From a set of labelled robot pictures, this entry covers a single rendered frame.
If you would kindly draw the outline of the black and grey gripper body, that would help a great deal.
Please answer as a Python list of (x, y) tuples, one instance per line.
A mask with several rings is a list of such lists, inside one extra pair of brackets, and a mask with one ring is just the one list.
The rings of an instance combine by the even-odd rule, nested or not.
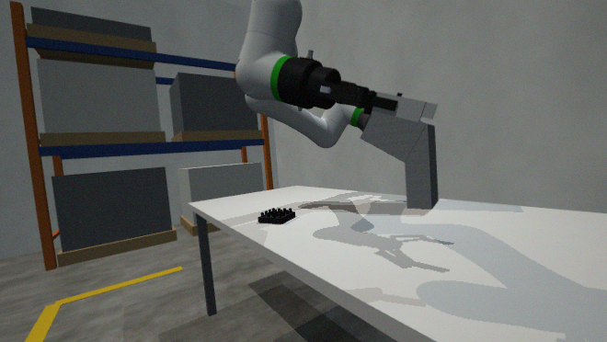
[(341, 77), (339, 71), (323, 66), (319, 66), (312, 71), (306, 85), (306, 96), (309, 104), (313, 107), (330, 109), (337, 102), (336, 100), (319, 96), (322, 81), (325, 80), (340, 85)]

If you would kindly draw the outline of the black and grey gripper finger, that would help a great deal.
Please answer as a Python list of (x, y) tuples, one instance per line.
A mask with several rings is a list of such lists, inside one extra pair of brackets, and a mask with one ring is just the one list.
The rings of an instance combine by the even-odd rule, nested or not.
[[(367, 90), (369, 90), (369, 88), (368, 88), (368, 87), (359, 86), (359, 85), (357, 85), (357, 88), (360, 88), (360, 89), (366, 88)], [(369, 90), (369, 91), (370, 91), (370, 90)], [(402, 94), (401, 94), (401, 93), (397, 93), (397, 95), (398, 95), (399, 97), (401, 97), (401, 96), (402, 96)], [(425, 106), (425, 108), (424, 108), (424, 111), (423, 111), (423, 113), (422, 113), (422, 116), (421, 116), (421, 117), (423, 117), (423, 118), (427, 118), (427, 119), (431, 119), (431, 120), (432, 120), (432, 118), (433, 118), (433, 116), (434, 116), (434, 113), (435, 113), (435, 110), (436, 110), (436, 107), (437, 107), (437, 106), (438, 106), (437, 104), (433, 104), (433, 103), (429, 103), (429, 102), (427, 102), (427, 104), (426, 104), (426, 106)]]
[(319, 96), (336, 100), (338, 104), (364, 108), (364, 114), (371, 115), (372, 111), (375, 111), (405, 120), (420, 122), (427, 102), (381, 92), (375, 93), (375, 91), (367, 91), (364, 88), (359, 89), (356, 85), (348, 83), (341, 81), (340, 85), (337, 85), (328, 81), (322, 81)]

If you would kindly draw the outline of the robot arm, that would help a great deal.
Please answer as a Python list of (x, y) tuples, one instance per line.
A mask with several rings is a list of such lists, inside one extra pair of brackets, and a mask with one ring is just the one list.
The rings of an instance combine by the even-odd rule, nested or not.
[(372, 115), (364, 108), (338, 104), (321, 119), (306, 111), (306, 85), (323, 66), (312, 50), (298, 58), (296, 34), (303, 16), (300, 0), (252, 0), (244, 45), (235, 77), (250, 109), (297, 130), (321, 148), (334, 146), (347, 125), (364, 131)]

